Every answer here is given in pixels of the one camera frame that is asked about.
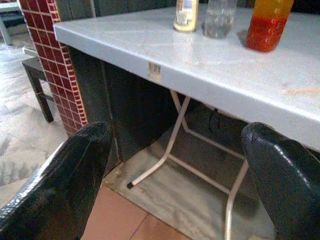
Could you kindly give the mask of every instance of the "white tabletop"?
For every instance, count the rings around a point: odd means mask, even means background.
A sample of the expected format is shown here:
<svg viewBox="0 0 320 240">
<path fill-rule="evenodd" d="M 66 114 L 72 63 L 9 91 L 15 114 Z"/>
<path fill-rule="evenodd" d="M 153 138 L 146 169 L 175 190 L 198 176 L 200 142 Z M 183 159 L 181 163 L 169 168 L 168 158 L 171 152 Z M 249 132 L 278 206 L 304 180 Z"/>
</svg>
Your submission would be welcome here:
<svg viewBox="0 0 320 240">
<path fill-rule="evenodd" d="M 0 13 L 2 12 L 11 12 L 11 11 L 19 11 L 20 8 L 18 3 L 15 2 L 4 2 L 0 3 Z"/>
<path fill-rule="evenodd" d="M 236 10 L 226 39 L 173 29 L 175 8 L 54 25 L 58 41 L 247 122 L 264 122 L 320 151 L 320 16 L 292 13 L 275 51 L 242 46 L 251 9 Z M 148 75 L 148 62 L 161 66 Z"/>
</svg>

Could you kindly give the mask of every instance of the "red brick pillar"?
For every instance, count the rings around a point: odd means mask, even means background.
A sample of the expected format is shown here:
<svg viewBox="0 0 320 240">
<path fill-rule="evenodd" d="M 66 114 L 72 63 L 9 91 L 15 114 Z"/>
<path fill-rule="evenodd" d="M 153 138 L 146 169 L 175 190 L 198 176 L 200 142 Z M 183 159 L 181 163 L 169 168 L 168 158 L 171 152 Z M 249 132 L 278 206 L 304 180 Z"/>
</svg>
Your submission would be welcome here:
<svg viewBox="0 0 320 240">
<path fill-rule="evenodd" d="M 53 23 L 61 21 L 57 0 L 19 0 L 19 3 L 64 128 L 71 135 L 88 120 L 69 49 L 55 38 Z"/>
</svg>

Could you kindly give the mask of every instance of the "rubber foot cap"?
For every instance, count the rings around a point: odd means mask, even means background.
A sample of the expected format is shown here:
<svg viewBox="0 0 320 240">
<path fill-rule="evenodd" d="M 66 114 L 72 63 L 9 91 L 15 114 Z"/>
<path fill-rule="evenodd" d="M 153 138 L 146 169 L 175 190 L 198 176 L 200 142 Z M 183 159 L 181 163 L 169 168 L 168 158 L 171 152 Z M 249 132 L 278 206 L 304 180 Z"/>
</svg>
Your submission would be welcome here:
<svg viewBox="0 0 320 240">
<path fill-rule="evenodd" d="M 134 187 L 134 185 L 132 184 L 132 182 L 129 182 L 126 187 L 128 189 L 132 189 Z"/>
</svg>

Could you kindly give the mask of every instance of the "table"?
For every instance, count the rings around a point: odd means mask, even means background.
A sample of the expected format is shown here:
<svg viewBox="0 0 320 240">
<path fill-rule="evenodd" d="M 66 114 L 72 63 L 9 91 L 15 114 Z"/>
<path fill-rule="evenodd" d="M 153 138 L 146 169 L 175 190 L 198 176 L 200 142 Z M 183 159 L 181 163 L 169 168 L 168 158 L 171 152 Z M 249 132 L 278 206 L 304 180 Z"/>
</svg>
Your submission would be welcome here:
<svg viewBox="0 0 320 240">
<path fill-rule="evenodd" d="M 205 16 L 199 6 L 199 22 Z M 171 90 L 179 111 L 161 160 L 129 183 L 132 187 L 171 158 L 229 195 L 225 239 L 230 239 L 235 195 L 248 169 L 244 156 L 190 130 L 184 114 L 190 98 L 247 122 L 264 122 L 302 144 L 320 150 L 320 16 L 292 13 L 277 49 L 259 53 L 242 45 L 251 9 L 236 11 L 236 27 L 226 39 L 173 30 L 175 8 L 61 22 L 58 41 Z M 182 106 L 177 93 L 186 95 Z M 243 159 L 231 190 L 206 178 L 170 154 L 179 127 Z"/>
<path fill-rule="evenodd" d="M 12 12 L 12 11 L 20 11 L 20 8 L 19 8 L 17 2 L 0 3 L 0 13 L 6 13 L 6 12 Z M 4 39 L 5 44 L 11 45 L 12 40 L 10 38 L 10 35 L 7 31 L 7 28 L 4 24 L 4 22 L 1 19 L 1 16 L 0 16 L 0 31 L 1 31 L 1 34 Z"/>
</svg>

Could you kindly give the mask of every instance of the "barcode sticker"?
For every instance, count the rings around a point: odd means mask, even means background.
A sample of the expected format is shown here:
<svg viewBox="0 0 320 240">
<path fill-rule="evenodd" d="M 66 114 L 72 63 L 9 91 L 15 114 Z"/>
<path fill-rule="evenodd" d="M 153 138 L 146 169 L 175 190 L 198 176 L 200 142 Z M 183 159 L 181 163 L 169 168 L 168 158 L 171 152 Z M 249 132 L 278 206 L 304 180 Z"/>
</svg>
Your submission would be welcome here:
<svg viewBox="0 0 320 240">
<path fill-rule="evenodd" d="M 155 82 L 161 83 L 161 66 L 149 61 L 148 78 Z"/>
</svg>

